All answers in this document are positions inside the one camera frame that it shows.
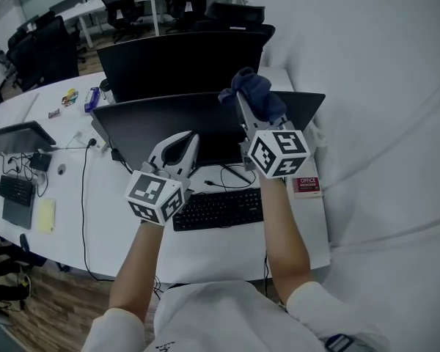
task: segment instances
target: white t-shirt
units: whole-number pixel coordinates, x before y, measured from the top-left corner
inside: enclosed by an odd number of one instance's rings
[[[287,311],[248,282],[172,288],[161,297],[154,327],[155,340],[146,346],[140,319],[110,309],[93,322],[83,351],[322,352],[324,342],[336,334],[355,339],[354,347],[360,346],[352,351],[389,350],[373,324],[316,282],[297,288]]]

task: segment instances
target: notepad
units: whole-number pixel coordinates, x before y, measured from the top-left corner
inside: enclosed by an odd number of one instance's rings
[[[56,200],[44,199],[39,205],[37,230],[41,233],[52,233],[56,217]]]

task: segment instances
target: white desk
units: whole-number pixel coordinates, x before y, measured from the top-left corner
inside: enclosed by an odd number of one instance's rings
[[[273,81],[273,89],[276,91],[290,90],[290,80],[285,71],[261,68],[259,73],[268,74],[270,79],[276,80]],[[26,120],[37,120],[57,141],[66,132],[74,134],[74,129],[81,123],[90,121],[90,117],[81,114],[86,91],[98,85],[103,78],[103,73],[97,73],[38,89],[38,99]],[[282,86],[276,88],[276,82]],[[62,96],[71,87],[80,92],[76,103],[64,109],[61,117],[48,120],[47,113],[59,108]],[[4,104],[14,102],[13,98]],[[56,223],[51,234],[37,231],[36,215],[41,198],[35,198],[33,224],[28,231],[1,218],[3,198],[0,197],[0,236],[19,245],[19,236],[25,233],[32,252],[85,270],[80,206],[83,163],[84,150],[58,150],[53,153],[48,171],[49,185],[43,197],[56,199]],[[60,164],[67,167],[63,175],[56,173]],[[87,261],[94,273],[115,276],[140,222],[123,197],[130,175],[123,166],[111,160],[109,152],[101,155],[92,150],[88,152],[86,174],[84,204]],[[217,166],[201,168],[192,177],[192,188],[195,191],[219,191],[203,183],[207,179],[219,182],[219,175],[220,168]],[[236,186],[238,179],[224,172],[224,182],[227,186]],[[309,250],[312,268],[328,265],[329,245],[323,200],[292,198],[291,203]],[[161,244],[157,275],[162,282],[167,283],[262,279],[264,253],[262,223],[192,232],[174,232],[170,224],[166,226]]]
[[[30,91],[10,99],[9,103],[0,103],[0,128],[23,122],[38,95],[39,92]]]
[[[153,25],[155,26],[155,35],[159,36],[160,35],[160,31],[158,29],[158,16],[157,16],[157,12],[156,12],[156,3],[155,3],[157,0],[134,0],[134,1],[135,2],[151,1]],[[87,28],[87,25],[85,24],[83,16],[84,15],[88,15],[90,13],[94,13],[94,12],[98,12],[98,11],[101,11],[101,10],[105,10],[105,8],[106,7],[105,7],[104,3],[101,0],[89,0],[88,2],[86,2],[84,4],[77,4],[74,8],[71,8],[69,10],[65,10],[60,15],[62,16],[64,21],[72,20],[74,18],[78,18],[80,20],[81,29],[83,30],[83,33],[85,34],[85,37],[86,37],[87,42],[88,42],[88,46],[90,48],[92,48],[93,47],[93,42],[92,42],[91,37],[89,35],[88,28]]]

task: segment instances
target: black keyboard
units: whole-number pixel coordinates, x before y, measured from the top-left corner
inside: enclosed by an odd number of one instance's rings
[[[260,189],[193,195],[173,217],[175,231],[225,228],[263,221]]]
[[[0,179],[0,196],[24,206],[31,205],[33,185],[30,181],[2,175]]]

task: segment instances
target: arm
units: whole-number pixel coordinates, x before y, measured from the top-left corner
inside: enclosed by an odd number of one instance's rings
[[[292,292],[312,282],[307,248],[293,218],[287,189],[280,179],[268,180],[260,171],[265,246],[272,279],[284,304]]]
[[[109,308],[127,310],[145,321],[152,298],[156,262],[164,228],[142,223],[117,274],[109,296]]]

